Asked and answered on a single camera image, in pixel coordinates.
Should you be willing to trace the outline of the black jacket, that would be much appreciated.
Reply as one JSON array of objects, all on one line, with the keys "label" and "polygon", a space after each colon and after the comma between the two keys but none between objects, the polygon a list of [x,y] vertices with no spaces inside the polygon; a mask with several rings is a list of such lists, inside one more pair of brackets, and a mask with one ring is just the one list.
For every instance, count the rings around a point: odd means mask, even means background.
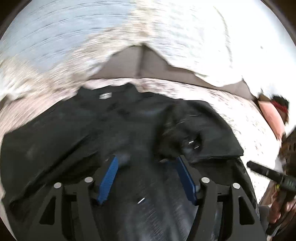
[{"label": "black jacket", "polygon": [[105,240],[187,238],[197,208],[173,167],[180,155],[217,184],[239,183],[257,206],[243,149],[210,104],[140,93],[130,83],[81,88],[4,136],[4,208],[16,238],[27,240],[55,183],[82,181],[111,155],[119,162],[111,192],[92,204]]}]

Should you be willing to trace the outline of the beige floral quilted bedspread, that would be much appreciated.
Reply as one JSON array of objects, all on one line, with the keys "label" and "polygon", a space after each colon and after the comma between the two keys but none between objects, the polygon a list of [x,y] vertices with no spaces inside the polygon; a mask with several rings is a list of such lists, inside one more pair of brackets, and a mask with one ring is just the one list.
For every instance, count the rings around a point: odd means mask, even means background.
[{"label": "beige floral quilted bedspread", "polygon": [[[90,80],[84,83],[84,87],[102,89],[107,86],[122,86],[126,83],[133,84],[141,93],[152,92],[173,99],[209,102],[232,128],[244,150],[243,163],[252,160],[269,168],[280,167],[276,160],[280,141],[276,140],[254,100],[225,91],[151,78]],[[55,92],[33,93],[17,100],[8,100],[1,110],[1,137],[28,123],[58,101],[73,97],[77,91],[78,88],[73,87]]]}]

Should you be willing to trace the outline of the red and black sleeve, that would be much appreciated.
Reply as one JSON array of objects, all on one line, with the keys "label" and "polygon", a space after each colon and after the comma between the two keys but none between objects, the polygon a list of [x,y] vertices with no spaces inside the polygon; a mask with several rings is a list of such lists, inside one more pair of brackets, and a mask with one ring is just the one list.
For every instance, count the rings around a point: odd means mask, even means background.
[{"label": "red and black sleeve", "polygon": [[265,96],[263,93],[260,93],[259,97],[257,98],[256,105],[258,106],[259,101],[271,102],[283,121],[286,125],[288,123],[288,113],[289,113],[289,101],[282,96],[279,95],[272,95],[271,98]]}]

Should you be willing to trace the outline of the white embossed pillow cover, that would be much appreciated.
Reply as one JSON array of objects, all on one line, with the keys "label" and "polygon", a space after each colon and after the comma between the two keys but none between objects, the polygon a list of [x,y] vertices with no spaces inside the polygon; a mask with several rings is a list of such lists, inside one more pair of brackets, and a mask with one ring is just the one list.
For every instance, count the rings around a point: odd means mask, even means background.
[{"label": "white embossed pillow cover", "polygon": [[132,1],[144,43],[171,66],[221,87],[295,83],[295,44],[262,1]]}]

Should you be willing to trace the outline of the grey upholstered headboard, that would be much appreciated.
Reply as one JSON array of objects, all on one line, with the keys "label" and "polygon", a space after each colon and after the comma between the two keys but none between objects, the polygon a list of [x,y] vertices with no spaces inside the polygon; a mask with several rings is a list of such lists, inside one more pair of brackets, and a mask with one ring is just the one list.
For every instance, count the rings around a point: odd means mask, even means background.
[{"label": "grey upholstered headboard", "polygon": [[154,78],[170,80],[229,92],[248,100],[255,99],[244,80],[235,84],[216,87],[201,80],[190,70],[171,66],[163,57],[146,45],[131,46],[113,54],[91,78]]}]

